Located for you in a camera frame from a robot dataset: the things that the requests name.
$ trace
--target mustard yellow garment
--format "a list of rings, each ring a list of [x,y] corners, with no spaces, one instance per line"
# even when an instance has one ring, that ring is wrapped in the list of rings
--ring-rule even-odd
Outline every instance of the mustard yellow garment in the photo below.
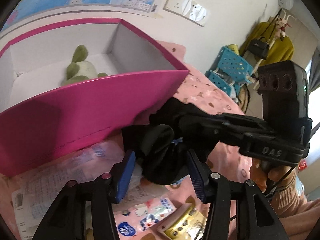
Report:
[[[241,48],[239,49],[240,55],[244,52],[244,49],[249,45],[249,42],[253,39],[258,39],[263,31],[268,27],[269,23],[259,23],[250,36],[247,38],[247,40],[242,44]],[[270,27],[266,30],[266,32],[263,34],[263,37],[267,38],[267,40],[270,37],[270,33],[272,32],[274,28],[274,24],[271,24]],[[273,31],[270,39],[270,43],[274,37],[276,30]],[[260,66],[290,60],[293,56],[294,47],[293,44],[288,36],[284,37],[284,41],[281,41],[280,39],[277,39],[274,43],[274,45],[271,47],[268,53],[268,57],[266,60],[263,60]]]

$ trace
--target plush toy ear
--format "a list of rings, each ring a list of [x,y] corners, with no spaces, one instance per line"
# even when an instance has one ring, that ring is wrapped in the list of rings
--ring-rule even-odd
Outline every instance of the plush toy ear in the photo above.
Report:
[[[73,84],[73,83],[77,83],[77,82],[81,82],[84,80],[89,80],[90,78],[86,77],[86,76],[76,76],[73,78],[68,79],[67,81],[65,81],[62,85],[69,85],[69,84]]]
[[[71,63],[68,67],[67,67],[67,80],[69,80],[70,78],[72,78],[75,74],[78,73],[80,67],[77,63]]]
[[[76,51],[73,54],[72,62],[81,62],[84,61],[88,56],[88,50],[84,45],[79,45],[76,48]]]
[[[106,76],[108,76],[108,75],[106,73],[104,73],[104,72],[101,72],[101,73],[98,74],[98,77],[106,77]]]

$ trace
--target open cardboard box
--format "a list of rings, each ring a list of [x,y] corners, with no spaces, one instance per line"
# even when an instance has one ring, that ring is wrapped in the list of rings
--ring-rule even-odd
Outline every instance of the open cardboard box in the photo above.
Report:
[[[60,87],[81,44],[110,76]],[[160,108],[187,74],[122,19],[68,20],[15,38],[0,52],[0,173],[14,176],[103,140]]]

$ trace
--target green plush toy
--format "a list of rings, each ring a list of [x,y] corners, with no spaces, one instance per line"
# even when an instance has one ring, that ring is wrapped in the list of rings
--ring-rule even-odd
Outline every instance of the green plush toy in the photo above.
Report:
[[[68,85],[88,79],[108,76],[103,72],[97,74],[94,65],[91,62],[85,60],[87,56],[87,48],[84,45],[79,45],[73,54],[71,64],[67,67],[66,80],[62,85]]]

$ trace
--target camera lens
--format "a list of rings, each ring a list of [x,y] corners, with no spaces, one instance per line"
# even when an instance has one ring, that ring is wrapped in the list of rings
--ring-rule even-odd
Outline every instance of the camera lens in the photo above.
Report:
[[[260,78],[260,80],[261,80],[261,85],[262,85],[262,87],[266,87],[267,86],[267,79],[266,79],[266,77],[265,76],[262,76],[261,78]]]
[[[290,90],[292,88],[293,80],[289,74],[285,74],[283,77],[283,87],[285,90]]]
[[[271,74],[269,77],[271,87],[273,90],[277,90],[279,88],[279,77],[276,74]]]

